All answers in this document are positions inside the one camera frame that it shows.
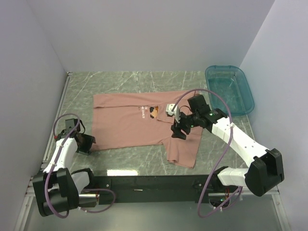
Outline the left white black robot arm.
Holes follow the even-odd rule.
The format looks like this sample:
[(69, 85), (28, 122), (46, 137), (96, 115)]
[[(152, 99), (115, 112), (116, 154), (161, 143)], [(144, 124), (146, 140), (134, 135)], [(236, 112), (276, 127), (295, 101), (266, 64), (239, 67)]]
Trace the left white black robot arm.
[(95, 207), (95, 196), (80, 196), (91, 193), (96, 181), (90, 168), (70, 172), (75, 153), (89, 155), (95, 143), (93, 136), (81, 131), (82, 121), (71, 118), (65, 121), (65, 129), (54, 136), (56, 147), (47, 167), (33, 178), (33, 188), (41, 216), (62, 216), (79, 207)]

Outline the pink printed t shirt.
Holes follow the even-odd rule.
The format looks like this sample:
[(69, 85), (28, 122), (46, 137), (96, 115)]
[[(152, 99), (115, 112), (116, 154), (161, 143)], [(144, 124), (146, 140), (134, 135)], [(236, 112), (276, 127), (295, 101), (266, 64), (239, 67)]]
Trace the pink printed t shirt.
[(92, 151), (125, 147), (163, 145), (167, 161), (194, 168), (202, 128), (192, 128), (185, 140), (172, 138), (174, 118), (167, 116), (168, 104), (178, 103), (191, 114), (187, 100), (196, 92), (164, 91), (148, 93), (111, 93), (93, 96)]

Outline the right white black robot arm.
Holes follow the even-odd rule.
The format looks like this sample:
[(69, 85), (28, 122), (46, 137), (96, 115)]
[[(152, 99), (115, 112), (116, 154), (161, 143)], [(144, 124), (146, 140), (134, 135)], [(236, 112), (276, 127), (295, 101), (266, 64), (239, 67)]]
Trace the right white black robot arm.
[(198, 94), (188, 99), (191, 114), (180, 111), (177, 104), (168, 104), (166, 114), (175, 118), (171, 126), (173, 138), (186, 139), (191, 129), (201, 127), (219, 137), (244, 160), (247, 168), (222, 167), (210, 181), (213, 190), (222, 192), (227, 186), (247, 187), (254, 195), (263, 196), (284, 181), (282, 154), (257, 143), (220, 109), (211, 110)]

